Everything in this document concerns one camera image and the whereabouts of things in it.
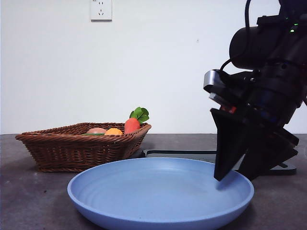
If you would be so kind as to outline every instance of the orange fruit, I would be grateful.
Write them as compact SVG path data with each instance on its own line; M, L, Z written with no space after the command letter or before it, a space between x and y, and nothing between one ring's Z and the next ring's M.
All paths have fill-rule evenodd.
M105 135L123 135L123 132L118 128L110 128L105 132Z

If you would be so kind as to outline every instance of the white wall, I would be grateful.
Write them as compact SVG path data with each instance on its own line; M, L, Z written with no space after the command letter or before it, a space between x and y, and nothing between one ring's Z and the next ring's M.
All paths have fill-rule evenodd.
M110 23L92 23L89 2L1 1L1 133L124 122L137 106L151 133L215 133L203 75L228 59L245 0L113 0ZM278 10L252 1L251 25ZM306 112L289 131L307 132Z

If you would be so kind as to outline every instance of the table surface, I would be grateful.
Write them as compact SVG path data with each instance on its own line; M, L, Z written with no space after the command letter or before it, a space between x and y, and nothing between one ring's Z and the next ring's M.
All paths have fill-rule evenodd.
M297 167L291 176L261 176L248 208L220 230L305 230L307 219L307 135L300 138ZM147 134L142 150L215 150L215 134ZM76 173L37 172L35 162L15 135L1 135L2 230L102 230L84 218L67 195Z

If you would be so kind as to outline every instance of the electrical outlet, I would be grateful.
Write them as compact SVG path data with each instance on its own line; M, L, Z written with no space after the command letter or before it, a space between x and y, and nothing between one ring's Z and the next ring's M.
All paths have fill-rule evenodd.
M111 21L112 0L91 0L91 20Z

